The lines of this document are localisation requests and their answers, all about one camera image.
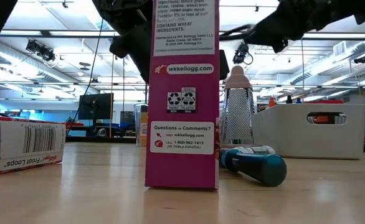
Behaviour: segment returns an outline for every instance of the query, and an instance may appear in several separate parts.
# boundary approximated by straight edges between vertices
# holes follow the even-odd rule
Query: red object
[[[66,123],[66,129],[69,129],[72,123]],[[74,123],[73,126],[84,126],[84,123]]]
[[[274,101],[274,97],[271,97],[270,101],[268,102],[268,107],[271,108],[273,106],[275,106],[275,101]]]
[[[320,100],[316,102],[309,102],[309,103],[318,103],[318,104],[343,104],[343,100]]]
[[[56,123],[56,122],[49,122],[49,121],[31,121],[27,119],[14,119],[14,118],[7,118],[7,117],[0,117],[0,127],[1,125],[5,125],[4,123],[1,124],[1,122],[8,122],[12,121],[12,129],[4,128],[3,130],[9,131],[7,134],[2,134],[1,128],[0,128],[0,174],[5,174],[8,172],[14,172],[19,170],[25,170],[40,166],[45,166],[47,164],[55,164],[62,162],[63,153],[64,153],[64,144],[65,144],[65,123]],[[57,141],[55,143],[51,142],[51,144],[56,144],[56,146],[53,147],[53,149],[44,151],[41,150],[39,152],[22,152],[24,150],[23,147],[27,147],[27,145],[23,145],[24,139],[31,138],[31,139],[42,139],[43,137],[40,137],[41,135],[36,135],[36,131],[34,131],[34,134],[31,135],[31,131],[29,131],[28,137],[26,132],[22,134],[22,138],[19,138],[18,136],[21,136],[19,133],[21,130],[21,127],[29,127],[24,125],[31,125],[31,129],[40,129],[41,126],[47,126],[48,124],[57,124],[55,127],[55,136],[57,136]],[[13,144],[10,144],[10,142],[21,142],[21,145],[15,146]]]

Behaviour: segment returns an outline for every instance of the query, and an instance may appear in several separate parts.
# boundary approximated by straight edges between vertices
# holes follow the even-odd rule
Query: box grater
[[[251,117],[255,112],[253,90],[240,66],[232,68],[225,84],[220,115],[221,144],[253,144]]]

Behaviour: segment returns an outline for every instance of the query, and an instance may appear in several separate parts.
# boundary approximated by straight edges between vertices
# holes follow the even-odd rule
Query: black robotic arm
[[[354,15],[357,24],[365,22],[365,0],[279,1],[280,4],[275,12],[255,26],[244,25],[236,28],[222,34],[220,40],[243,40],[245,44],[271,46],[274,52],[278,53],[288,45],[288,40],[300,40],[304,33],[321,30],[340,19]],[[129,54],[144,81],[148,83],[152,0],[93,0],[93,2],[104,20],[120,34],[114,38],[110,52],[120,58]]]

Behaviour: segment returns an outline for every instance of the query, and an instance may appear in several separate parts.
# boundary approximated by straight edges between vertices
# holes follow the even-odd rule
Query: computer screen
[[[125,130],[135,130],[135,117],[134,111],[121,111],[120,112],[120,127]]]
[[[112,119],[113,93],[80,96],[79,103],[78,119],[93,119],[94,109],[96,119]]]

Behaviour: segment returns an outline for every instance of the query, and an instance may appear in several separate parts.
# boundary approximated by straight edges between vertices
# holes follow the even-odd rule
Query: table surface
[[[286,162],[275,188],[220,170],[217,191],[149,189],[145,149],[67,143],[62,164],[0,175],[0,223],[365,223],[365,159]]]

